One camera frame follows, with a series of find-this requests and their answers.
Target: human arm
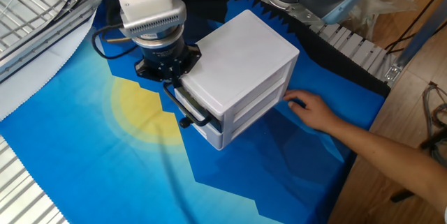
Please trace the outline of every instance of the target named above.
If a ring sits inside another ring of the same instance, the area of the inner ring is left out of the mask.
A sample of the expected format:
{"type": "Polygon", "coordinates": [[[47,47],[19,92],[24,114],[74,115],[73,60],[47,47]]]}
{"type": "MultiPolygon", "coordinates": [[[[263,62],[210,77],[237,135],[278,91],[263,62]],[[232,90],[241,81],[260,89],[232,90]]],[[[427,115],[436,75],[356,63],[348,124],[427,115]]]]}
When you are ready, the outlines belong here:
{"type": "Polygon", "coordinates": [[[404,144],[370,133],[337,117],[324,101],[307,91],[287,91],[284,100],[298,98],[306,108],[289,107],[308,126],[343,142],[390,179],[427,200],[444,213],[447,207],[447,170],[433,159],[404,144]]]}

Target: metal bracket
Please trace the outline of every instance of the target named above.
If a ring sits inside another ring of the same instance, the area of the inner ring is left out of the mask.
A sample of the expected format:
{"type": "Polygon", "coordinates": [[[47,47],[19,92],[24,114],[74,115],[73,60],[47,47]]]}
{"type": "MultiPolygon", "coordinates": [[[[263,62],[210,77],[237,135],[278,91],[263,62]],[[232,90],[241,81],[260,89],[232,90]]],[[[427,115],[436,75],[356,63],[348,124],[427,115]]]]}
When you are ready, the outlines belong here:
{"type": "Polygon", "coordinates": [[[382,78],[382,81],[387,82],[388,86],[392,87],[402,72],[402,67],[399,67],[397,64],[393,64],[385,76],[382,78]]]}

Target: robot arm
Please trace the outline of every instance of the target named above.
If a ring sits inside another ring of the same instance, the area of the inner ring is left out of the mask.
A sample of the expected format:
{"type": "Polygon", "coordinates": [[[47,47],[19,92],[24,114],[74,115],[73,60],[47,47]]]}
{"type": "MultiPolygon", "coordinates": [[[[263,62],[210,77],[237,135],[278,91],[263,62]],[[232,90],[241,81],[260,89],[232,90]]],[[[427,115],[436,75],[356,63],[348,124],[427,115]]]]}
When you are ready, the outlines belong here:
{"type": "Polygon", "coordinates": [[[186,6],[181,0],[119,0],[119,5],[122,33],[129,38],[157,38],[157,33],[186,20],[186,6]]]}
{"type": "MultiPolygon", "coordinates": [[[[186,45],[183,40],[183,24],[186,21],[184,2],[119,0],[119,6],[122,19],[119,29],[142,50],[142,60],[135,63],[137,75],[157,82],[167,80],[178,87],[181,76],[188,73],[201,57],[196,45],[186,45]]],[[[102,28],[94,33],[93,44],[95,37],[103,31],[106,32],[102,28]]],[[[99,54],[106,59],[114,59],[134,48],[113,57],[99,54]]]]}

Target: wire rack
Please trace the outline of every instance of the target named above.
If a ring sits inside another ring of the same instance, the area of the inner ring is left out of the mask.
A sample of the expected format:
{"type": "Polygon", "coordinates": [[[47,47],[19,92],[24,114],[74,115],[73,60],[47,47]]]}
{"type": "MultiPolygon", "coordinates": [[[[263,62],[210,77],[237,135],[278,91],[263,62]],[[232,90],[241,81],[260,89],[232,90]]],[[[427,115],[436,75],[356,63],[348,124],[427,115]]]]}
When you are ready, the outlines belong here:
{"type": "Polygon", "coordinates": [[[0,0],[0,83],[85,21],[100,1],[0,0]]]}
{"type": "Polygon", "coordinates": [[[72,5],[77,0],[0,0],[2,10],[10,3],[0,14],[0,52],[26,40],[55,19],[67,1],[72,5]]]}

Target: plastic bag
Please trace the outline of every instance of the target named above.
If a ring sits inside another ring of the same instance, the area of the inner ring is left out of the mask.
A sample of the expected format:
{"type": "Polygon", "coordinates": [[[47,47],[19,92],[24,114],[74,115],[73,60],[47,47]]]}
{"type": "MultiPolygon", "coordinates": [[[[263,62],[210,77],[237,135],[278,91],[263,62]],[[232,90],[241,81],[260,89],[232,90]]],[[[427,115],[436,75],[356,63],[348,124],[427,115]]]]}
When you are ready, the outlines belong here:
{"type": "Polygon", "coordinates": [[[344,27],[371,40],[374,25],[380,14],[416,10],[414,0],[360,0],[342,22],[344,27]]]}

